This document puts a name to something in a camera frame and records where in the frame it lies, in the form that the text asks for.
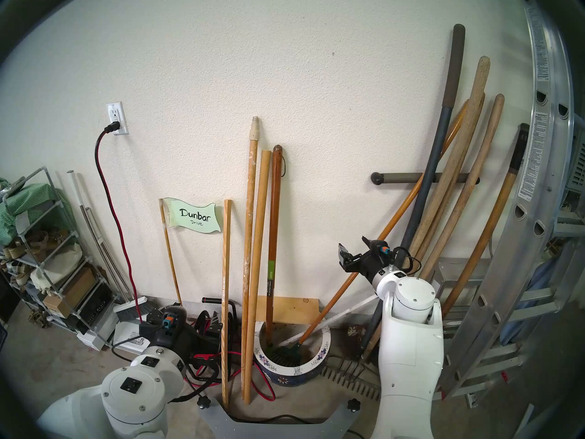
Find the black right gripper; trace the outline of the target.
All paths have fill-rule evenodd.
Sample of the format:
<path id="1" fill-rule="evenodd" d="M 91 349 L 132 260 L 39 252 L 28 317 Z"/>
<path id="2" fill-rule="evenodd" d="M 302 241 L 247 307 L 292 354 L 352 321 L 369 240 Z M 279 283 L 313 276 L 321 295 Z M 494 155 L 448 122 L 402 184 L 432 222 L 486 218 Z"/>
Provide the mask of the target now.
<path id="1" fill-rule="evenodd" d="M 393 250 L 378 250 L 378 240 L 362 236 L 369 251 L 352 255 L 341 243 L 338 244 L 339 264 L 347 273 L 358 273 L 374 286 L 374 279 L 380 271 L 394 263 Z"/>

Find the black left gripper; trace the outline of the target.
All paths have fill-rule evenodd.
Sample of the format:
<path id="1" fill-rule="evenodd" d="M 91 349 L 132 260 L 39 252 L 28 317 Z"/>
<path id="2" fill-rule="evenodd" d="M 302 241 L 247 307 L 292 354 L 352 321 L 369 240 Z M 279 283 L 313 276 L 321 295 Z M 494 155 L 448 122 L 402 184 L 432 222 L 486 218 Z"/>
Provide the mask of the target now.
<path id="1" fill-rule="evenodd" d="M 149 346 L 145 354 L 156 359 L 189 364 L 196 354 L 213 354 L 218 350 L 218 338 L 199 334 L 189 324 L 145 325 L 145 338 Z"/>

